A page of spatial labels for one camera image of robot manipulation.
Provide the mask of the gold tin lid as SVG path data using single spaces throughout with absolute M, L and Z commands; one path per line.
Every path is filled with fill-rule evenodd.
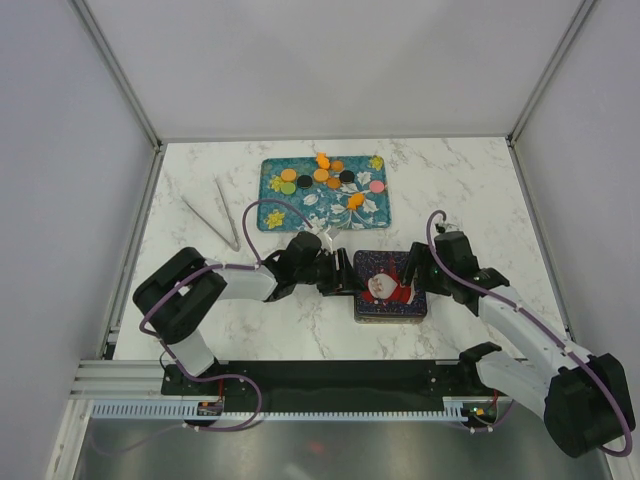
M 428 311 L 426 292 L 414 284 L 402 285 L 408 252 L 359 250 L 354 270 L 366 289 L 354 298 L 354 312 Z

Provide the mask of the dark cookie tin box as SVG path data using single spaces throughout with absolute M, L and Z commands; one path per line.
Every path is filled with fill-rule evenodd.
M 418 312 L 354 312 L 354 320 L 361 324 L 420 324 L 426 317 L 426 311 Z

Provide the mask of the metal tongs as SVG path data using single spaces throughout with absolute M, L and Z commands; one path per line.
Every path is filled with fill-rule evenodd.
M 214 176 L 210 186 L 211 193 L 198 192 L 193 195 L 193 193 L 184 192 L 180 194 L 180 200 L 221 242 L 233 252 L 239 252 L 241 241 L 222 182 Z

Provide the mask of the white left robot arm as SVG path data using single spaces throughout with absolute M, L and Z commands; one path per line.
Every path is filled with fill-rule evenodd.
M 199 327 L 213 305 L 223 300 L 279 301 L 298 285 L 313 285 L 324 296 L 356 296 L 366 285 L 346 250 L 323 247 L 311 232 L 298 233 L 285 249 L 253 265 L 207 260 L 185 247 L 134 292 L 143 314 L 139 329 L 161 343 L 197 394 L 213 391 L 219 380 L 216 358 Z

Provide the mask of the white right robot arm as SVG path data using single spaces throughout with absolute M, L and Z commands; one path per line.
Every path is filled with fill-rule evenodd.
M 465 306 L 523 354 L 518 361 L 491 342 L 465 350 L 456 372 L 463 391 L 506 394 L 539 417 L 572 458 L 595 449 L 631 453 L 636 421 L 621 362 L 594 355 L 530 311 L 504 275 L 479 266 L 463 232 L 413 243 L 400 278 Z

